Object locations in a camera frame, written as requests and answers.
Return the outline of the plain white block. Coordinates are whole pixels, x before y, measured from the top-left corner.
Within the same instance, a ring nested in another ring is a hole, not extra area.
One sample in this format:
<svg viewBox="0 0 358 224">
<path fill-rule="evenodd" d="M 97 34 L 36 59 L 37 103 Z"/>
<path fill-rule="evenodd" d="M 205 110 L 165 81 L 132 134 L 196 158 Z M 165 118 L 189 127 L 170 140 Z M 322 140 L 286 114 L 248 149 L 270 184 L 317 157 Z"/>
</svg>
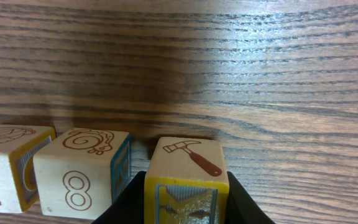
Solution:
<svg viewBox="0 0 358 224">
<path fill-rule="evenodd" d="M 39 199 L 33 156 L 55 138 L 50 126 L 0 124 L 0 213 L 23 213 Z"/>
</svg>

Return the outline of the yellow topped wooden block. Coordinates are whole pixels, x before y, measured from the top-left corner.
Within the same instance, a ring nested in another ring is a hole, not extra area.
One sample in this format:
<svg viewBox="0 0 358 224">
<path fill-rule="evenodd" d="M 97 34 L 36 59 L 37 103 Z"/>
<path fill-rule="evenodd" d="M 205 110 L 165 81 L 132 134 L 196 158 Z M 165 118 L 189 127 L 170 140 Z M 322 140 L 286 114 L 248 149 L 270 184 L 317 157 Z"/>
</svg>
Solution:
<svg viewBox="0 0 358 224">
<path fill-rule="evenodd" d="M 228 195 L 219 141 L 158 140 L 144 180 L 145 223 L 224 223 Z"/>
</svg>

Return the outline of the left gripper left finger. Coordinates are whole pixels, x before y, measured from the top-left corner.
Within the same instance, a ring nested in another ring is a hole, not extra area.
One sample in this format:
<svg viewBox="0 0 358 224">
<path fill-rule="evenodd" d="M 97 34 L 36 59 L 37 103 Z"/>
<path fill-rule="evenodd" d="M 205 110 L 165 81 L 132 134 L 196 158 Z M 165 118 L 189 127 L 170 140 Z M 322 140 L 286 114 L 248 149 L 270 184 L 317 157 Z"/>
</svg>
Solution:
<svg viewBox="0 0 358 224">
<path fill-rule="evenodd" d="M 144 180 L 138 172 L 113 204 L 91 224 L 144 224 Z"/>
</svg>

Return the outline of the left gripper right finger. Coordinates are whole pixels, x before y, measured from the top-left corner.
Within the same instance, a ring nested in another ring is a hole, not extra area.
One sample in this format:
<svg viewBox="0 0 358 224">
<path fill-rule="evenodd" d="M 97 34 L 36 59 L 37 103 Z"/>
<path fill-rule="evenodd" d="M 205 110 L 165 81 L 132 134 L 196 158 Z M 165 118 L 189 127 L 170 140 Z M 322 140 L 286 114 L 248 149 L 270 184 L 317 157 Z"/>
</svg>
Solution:
<svg viewBox="0 0 358 224">
<path fill-rule="evenodd" d="M 234 174 L 228 172 L 227 224 L 275 224 L 256 204 Z"/>
</svg>

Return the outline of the white block blue letter side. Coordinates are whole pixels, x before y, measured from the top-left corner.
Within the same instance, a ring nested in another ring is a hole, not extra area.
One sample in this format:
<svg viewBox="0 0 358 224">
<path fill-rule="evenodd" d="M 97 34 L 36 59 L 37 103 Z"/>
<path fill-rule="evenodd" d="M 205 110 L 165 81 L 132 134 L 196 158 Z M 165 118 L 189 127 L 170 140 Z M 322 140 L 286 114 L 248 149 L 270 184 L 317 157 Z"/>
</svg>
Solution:
<svg viewBox="0 0 358 224">
<path fill-rule="evenodd" d="M 73 128 L 33 162 L 43 215 L 95 220 L 131 181 L 131 136 Z"/>
</svg>

